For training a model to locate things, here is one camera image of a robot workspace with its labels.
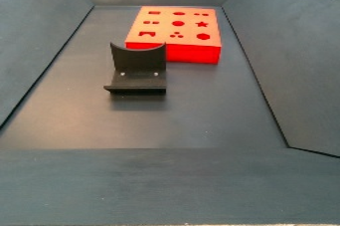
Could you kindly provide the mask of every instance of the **circular hole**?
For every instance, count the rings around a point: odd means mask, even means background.
[[[196,37],[197,37],[199,39],[201,39],[201,40],[209,39],[209,35],[207,35],[205,33],[197,34]]]
[[[183,21],[173,21],[172,24],[175,26],[183,26],[184,25],[184,22]]]

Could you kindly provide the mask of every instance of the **bin floor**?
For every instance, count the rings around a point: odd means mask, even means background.
[[[93,10],[1,129],[0,224],[339,223],[339,159],[285,147],[219,8],[219,65],[104,90],[139,9]]]

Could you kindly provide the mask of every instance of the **star-shaped hole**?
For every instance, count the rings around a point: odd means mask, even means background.
[[[208,23],[204,23],[204,22],[196,23],[196,26],[197,26],[197,27],[207,27],[207,25],[208,25]]]

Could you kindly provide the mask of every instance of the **red shape sorter box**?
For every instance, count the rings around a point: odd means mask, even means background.
[[[220,36],[213,9],[143,7],[125,40],[129,49],[167,43],[168,61],[217,64]]]

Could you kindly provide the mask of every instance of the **black bracket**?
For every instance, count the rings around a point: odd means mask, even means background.
[[[111,93],[167,92],[167,44],[133,50],[111,43],[115,62],[112,84],[104,86]]]

